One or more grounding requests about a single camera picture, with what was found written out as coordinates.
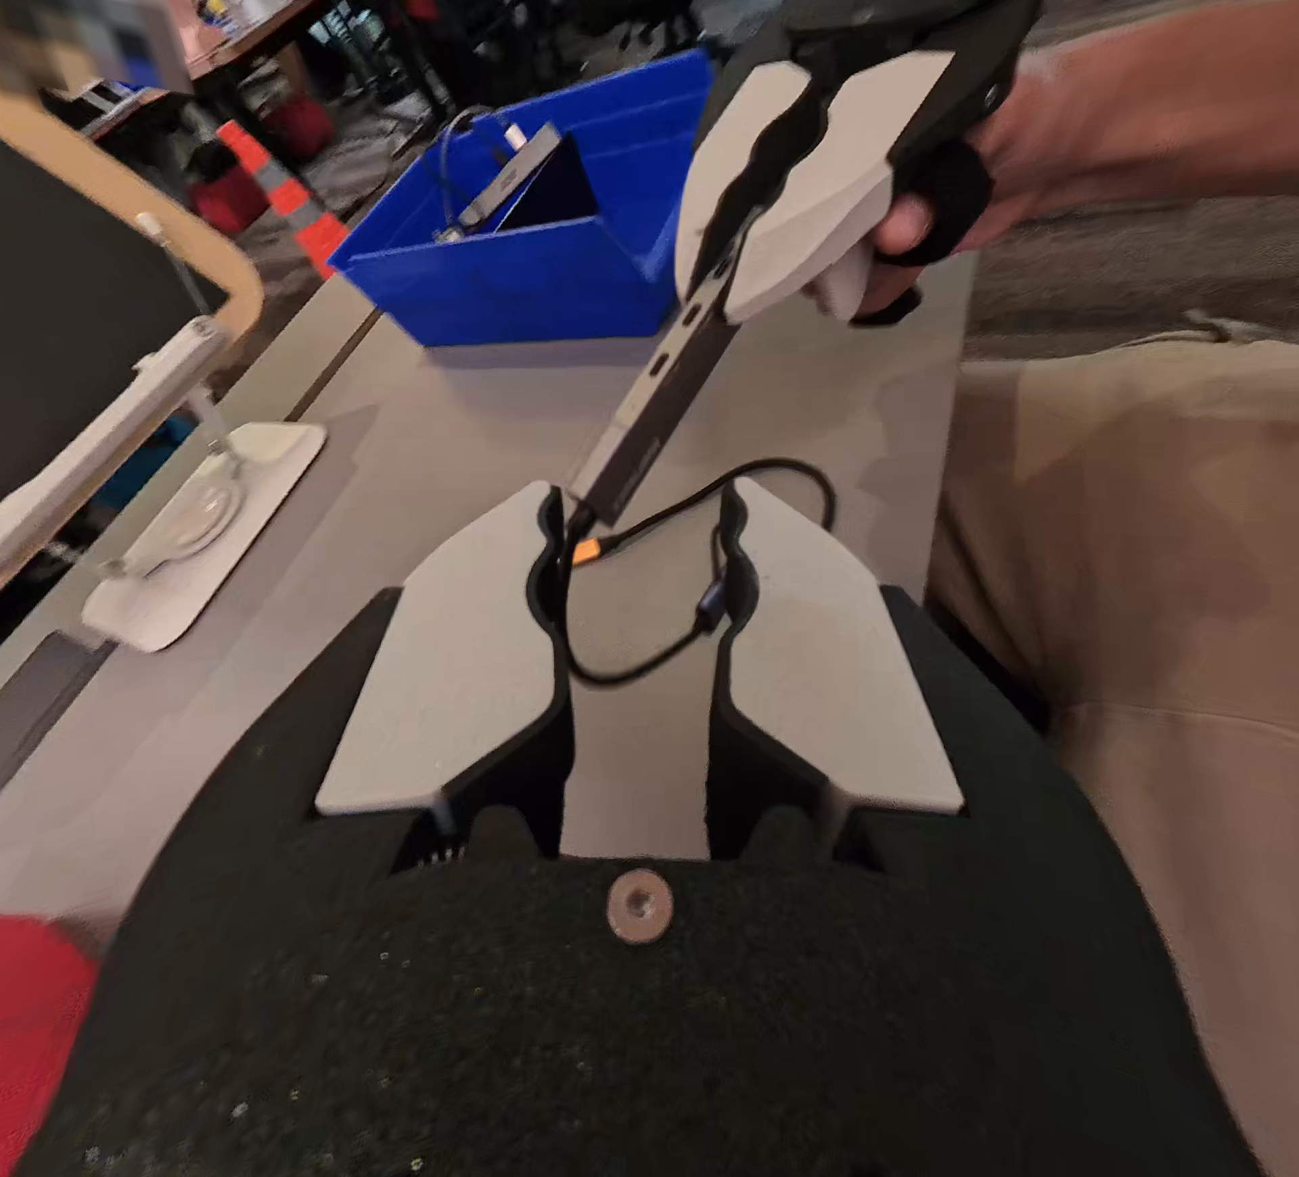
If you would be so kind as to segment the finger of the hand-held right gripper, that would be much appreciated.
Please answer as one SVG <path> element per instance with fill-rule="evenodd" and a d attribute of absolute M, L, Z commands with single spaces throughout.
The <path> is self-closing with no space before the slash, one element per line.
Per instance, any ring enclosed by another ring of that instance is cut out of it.
<path fill-rule="evenodd" d="M 725 189 L 746 171 L 759 134 L 789 113 L 808 87 L 810 74 L 795 62 L 753 65 L 694 146 L 676 225 L 678 303 L 688 303 L 698 283 L 698 261 L 708 225 L 721 218 Z"/>
<path fill-rule="evenodd" d="M 913 50 L 853 74 L 838 89 L 817 144 L 791 166 L 739 243 L 723 306 L 729 324 L 808 286 L 834 319 L 846 324 L 858 314 L 873 267 L 864 238 L 892 209 L 886 154 L 950 60 L 950 50 Z"/>

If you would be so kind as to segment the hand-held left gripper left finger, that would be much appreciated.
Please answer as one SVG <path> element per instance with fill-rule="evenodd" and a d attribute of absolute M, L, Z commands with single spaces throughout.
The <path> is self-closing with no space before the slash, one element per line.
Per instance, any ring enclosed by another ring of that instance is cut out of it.
<path fill-rule="evenodd" d="M 412 569 L 316 794 L 320 814 L 451 820 L 471 775 L 560 705 L 538 586 L 563 528 L 560 488 L 533 481 Z"/>

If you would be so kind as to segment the person's right forearm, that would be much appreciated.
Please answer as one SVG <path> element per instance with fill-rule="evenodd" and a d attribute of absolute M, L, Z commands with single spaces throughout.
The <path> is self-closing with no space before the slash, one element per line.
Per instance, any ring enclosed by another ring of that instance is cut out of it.
<path fill-rule="evenodd" d="M 1077 62 L 1095 200 L 1297 196 L 1297 0 L 1117 28 Z"/>

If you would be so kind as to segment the black wood-rimmed board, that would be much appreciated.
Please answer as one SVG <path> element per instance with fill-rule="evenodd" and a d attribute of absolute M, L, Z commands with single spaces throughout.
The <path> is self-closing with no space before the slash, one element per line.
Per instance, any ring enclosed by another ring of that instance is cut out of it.
<path fill-rule="evenodd" d="M 266 290 L 240 245 L 25 94 L 2 94 L 2 494 L 29 483 L 199 308 L 233 344 Z"/>

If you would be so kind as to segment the white board bracket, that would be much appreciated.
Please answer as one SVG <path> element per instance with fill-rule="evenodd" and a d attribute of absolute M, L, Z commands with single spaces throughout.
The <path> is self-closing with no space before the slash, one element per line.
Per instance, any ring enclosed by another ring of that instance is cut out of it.
<path fill-rule="evenodd" d="M 2 584 L 57 534 L 142 437 L 205 389 L 230 344 L 215 314 L 189 319 L 138 361 L 119 398 L 2 499 Z"/>

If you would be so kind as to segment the dark grey usb hub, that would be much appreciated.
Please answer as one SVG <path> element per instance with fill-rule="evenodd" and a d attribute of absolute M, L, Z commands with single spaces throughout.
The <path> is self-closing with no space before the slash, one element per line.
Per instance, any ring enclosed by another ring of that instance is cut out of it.
<path fill-rule="evenodd" d="M 587 685 L 615 687 L 628 681 L 631 675 L 579 669 L 566 620 L 576 546 L 593 525 L 618 523 L 699 390 L 732 346 L 737 324 L 730 324 L 725 318 L 725 300 L 734 282 L 737 255 L 739 238 L 725 245 L 707 277 L 682 300 L 678 318 L 565 483 L 571 512 L 565 525 L 560 565 L 560 635 L 570 669 Z"/>

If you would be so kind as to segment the blue plastic bin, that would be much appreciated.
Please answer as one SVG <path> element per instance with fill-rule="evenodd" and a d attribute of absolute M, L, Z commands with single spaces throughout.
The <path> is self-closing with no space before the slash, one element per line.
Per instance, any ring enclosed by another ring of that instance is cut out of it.
<path fill-rule="evenodd" d="M 510 154 L 500 127 L 553 121 L 563 146 L 499 232 L 435 243 L 431 146 L 336 248 L 333 264 L 427 348 L 655 335 L 676 303 L 673 245 L 713 81 L 704 50 L 531 96 L 457 134 L 448 171 L 476 193 Z"/>

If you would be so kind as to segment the orange traffic cone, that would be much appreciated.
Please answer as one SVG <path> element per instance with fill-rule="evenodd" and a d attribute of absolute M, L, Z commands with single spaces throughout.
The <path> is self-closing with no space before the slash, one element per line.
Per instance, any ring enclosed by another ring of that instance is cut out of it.
<path fill-rule="evenodd" d="M 302 178 L 291 174 L 285 164 L 238 121 L 225 121 L 219 127 L 219 139 L 264 189 L 271 209 L 294 234 L 294 241 L 311 261 L 316 275 L 320 279 L 334 277 L 333 257 L 348 238 L 348 226 L 340 216 L 334 216 Z"/>

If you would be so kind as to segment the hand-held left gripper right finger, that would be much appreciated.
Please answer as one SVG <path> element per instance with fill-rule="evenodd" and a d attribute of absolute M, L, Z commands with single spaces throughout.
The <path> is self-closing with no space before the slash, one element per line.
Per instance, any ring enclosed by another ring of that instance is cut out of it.
<path fill-rule="evenodd" d="M 935 717 L 876 572 L 749 476 L 730 488 L 739 601 L 723 689 L 743 726 L 807 762 L 814 813 L 855 808 L 960 814 Z"/>

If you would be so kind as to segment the person's right hand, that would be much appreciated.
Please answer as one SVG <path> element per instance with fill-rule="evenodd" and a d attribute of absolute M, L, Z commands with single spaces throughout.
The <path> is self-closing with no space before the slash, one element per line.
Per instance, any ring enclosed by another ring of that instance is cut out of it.
<path fill-rule="evenodd" d="M 993 180 L 993 196 L 957 253 L 977 253 L 1015 225 L 1081 199 L 1081 181 L 1092 171 L 1086 148 L 1088 106 L 1095 100 L 1088 50 L 1088 41 L 1032 50 L 1019 60 L 1005 105 L 970 133 L 967 142 Z M 864 238 L 876 257 L 855 318 L 879 318 L 915 289 L 923 267 L 886 262 L 885 255 L 905 255 L 931 226 L 935 209 L 918 193 L 902 193 L 892 203 Z"/>

